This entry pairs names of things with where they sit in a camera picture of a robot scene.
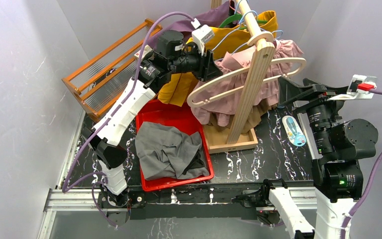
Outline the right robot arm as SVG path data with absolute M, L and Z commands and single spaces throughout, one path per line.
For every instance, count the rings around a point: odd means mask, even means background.
M 279 102 L 289 105 L 304 101 L 297 113 L 306 114 L 319 159 L 311 171 L 317 200 L 317 221 L 312 226 L 293 201 L 283 179 L 266 179 L 261 202 L 274 206 L 292 239 L 345 238 L 349 210 L 361 199 L 363 174 L 359 160 L 376 154 L 378 130 L 365 119 L 344 121 L 339 110 L 349 100 L 369 100 L 377 78 L 354 75 L 347 87 L 334 88 L 310 79 L 302 85 L 280 77 Z

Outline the grey pleated skirt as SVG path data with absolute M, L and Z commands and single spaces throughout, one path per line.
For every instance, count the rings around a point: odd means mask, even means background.
M 176 127 L 144 122 L 135 139 L 145 180 L 179 180 L 208 176 L 199 132 L 188 135 Z

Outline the pink ruffled garment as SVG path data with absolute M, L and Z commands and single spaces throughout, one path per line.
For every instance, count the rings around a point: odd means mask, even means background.
M 230 123 L 230 117 L 237 111 L 248 74 L 243 69 L 249 69 L 254 52 L 254 46 L 239 52 L 226 52 L 223 59 L 215 63 L 216 66 L 223 75 L 237 70 L 240 73 L 221 81 L 197 83 L 188 96 L 187 103 L 201 124 L 208 124 L 212 114 L 215 114 L 219 126 L 227 126 Z M 291 62 L 271 63 L 264 77 L 266 83 L 262 84 L 253 105 L 257 106 L 262 101 L 266 101 L 268 106 L 278 104 L 278 77 L 289 74 L 291 70 Z

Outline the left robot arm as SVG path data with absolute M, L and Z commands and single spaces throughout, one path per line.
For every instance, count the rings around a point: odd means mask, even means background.
M 214 37 L 211 27 L 194 30 L 185 44 L 180 31 L 167 30 L 156 40 L 155 49 L 139 54 L 138 74 L 132 76 L 124 92 L 106 115 L 92 128 L 88 143 L 97 155 L 104 182 L 99 187 L 103 198 L 115 207 L 129 201 L 124 175 L 127 151 L 119 143 L 139 111 L 171 80 L 172 74 L 192 73 L 199 80 L 221 76 L 212 50 L 205 44 Z

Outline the beige plastic hanger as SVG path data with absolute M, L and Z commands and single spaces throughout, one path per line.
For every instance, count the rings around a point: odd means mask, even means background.
M 296 75 L 298 74 L 299 72 L 301 72 L 305 67 L 306 67 L 306 60 L 302 57 L 284 57 L 284 58 L 277 58 L 277 59 L 273 59 L 270 61 L 269 65 L 267 66 L 267 68 L 269 68 L 270 65 L 278 65 L 278 64 L 288 64 L 288 63 L 292 63 L 292 64 L 299 64 L 300 66 L 292 71 L 292 72 L 289 72 L 287 74 L 282 74 L 282 75 L 276 75 L 276 76 L 272 76 L 272 77 L 269 77 L 269 78 L 264 78 L 262 81 L 260 81 L 260 83 L 263 85 L 265 83 L 269 83 L 269 82 L 272 82 L 272 81 L 275 81 L 277 80 L 279 77 L 281 76 L 285 76 L 285 77 L 290 77 L 290 76 L 293 76 L 293 75 Z M 229 72 L 227 74 L 224 74 L 218 78 L 215 78 L 214 80 L 211 80 L 209 81 L 208 83 L 196 88 L 194 91 L 192 91 L 188 98 L 187 98 L 187 104 L 191 107 L 191 108 L 197 108 L 197 107 L 202 107 L 203 105 L 207 105 L 209 103 L 212 103 L 212 102 L 215 102 L 215 101 L 218 101 L 220 99 L 223 99 L 229 95 L 232 95 L 234 93 L 237 93 L 237 92 L 240 92 L 244 89 L 244 86 L 240 86 L 238 88 L 234 88 L 234 89 L 231 89 L 229 91 L 226 91 L 226 92 L 223 92 L 221 94 L 218 94 L 218 95 L 215 95 L 213 97 L 210 97 L 208 99 L 205 99 L 203 101 L 200 101 L 200 102 L 194 102 L 194 98 L 198 96 L 198 94 L 202 93 L 203 91 L 205 90 L 208 90 L 209 88 L 217 85 L 217 84 L 220 84 L 232 77 L 235 77 L 235 76 L 238 76 L 238 75 L 241 75 L 241 74 L 244 74 L 244 73 L 248 73 L 250 71 L 250 69 L 252 68 L 256 68 L 255 66 L 255 63 L 253 63 L 252 65 L 250 66 L 247 66 L 247 67 L 243 67 L 243 68 L 240 68 L 238 70 L 235 70 L 235 71 L 232 71 L 232 72 Z

